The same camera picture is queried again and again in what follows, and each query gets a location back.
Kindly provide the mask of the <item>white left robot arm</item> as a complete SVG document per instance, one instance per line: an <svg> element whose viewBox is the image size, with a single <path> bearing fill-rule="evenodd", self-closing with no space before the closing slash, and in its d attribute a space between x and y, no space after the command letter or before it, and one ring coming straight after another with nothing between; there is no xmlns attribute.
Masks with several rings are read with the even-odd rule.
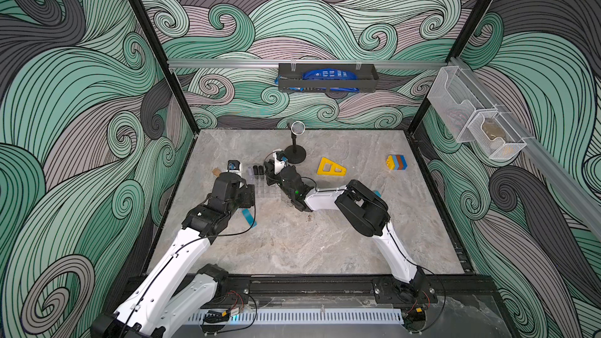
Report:
<svg viewBox="0 0 601 338"><path fill-rule="evenodd" d="M172 245L138 288L115 310L99 315L93 337L171 337L201 306L217 294L228 273L216 265L180 284L213 242L225 236L239 209L255 205L254 185L240 175L224 172L214 181L205 201L192 208Z"/></svg>

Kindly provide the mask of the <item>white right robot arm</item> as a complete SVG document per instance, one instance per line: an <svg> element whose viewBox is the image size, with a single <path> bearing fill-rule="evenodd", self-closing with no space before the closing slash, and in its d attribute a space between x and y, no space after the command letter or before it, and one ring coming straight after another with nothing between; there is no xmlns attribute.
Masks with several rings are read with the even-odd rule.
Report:
<svg viewBox="0 0 601 338"><path fill-rule="evenodd" d="M297 210L337 210L355 231L373 239L391 269L402 300L413 301L424 295L424 268L408 254L394 230L387 203L374 191L356 179L336 189L317 189L304 183L296 167L285 161L266 161L264 169L267 184L277 185Z"/></svg>

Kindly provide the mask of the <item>clear acrylic lipstick organizer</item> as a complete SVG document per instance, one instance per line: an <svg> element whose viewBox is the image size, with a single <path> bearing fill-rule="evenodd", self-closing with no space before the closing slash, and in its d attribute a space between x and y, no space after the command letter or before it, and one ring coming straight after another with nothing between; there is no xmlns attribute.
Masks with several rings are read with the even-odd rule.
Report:
<svg viewBox="0 0 601 338"><path fill-rule="evenodd" d="M284 197L282 189L277 184L272 184L274 179L268 176L265 169L265 176L255 178L253 175L253 165L248 166L246 170L247 182L254 186L255 195L258 199L278 199L281 200Z"/></svg>

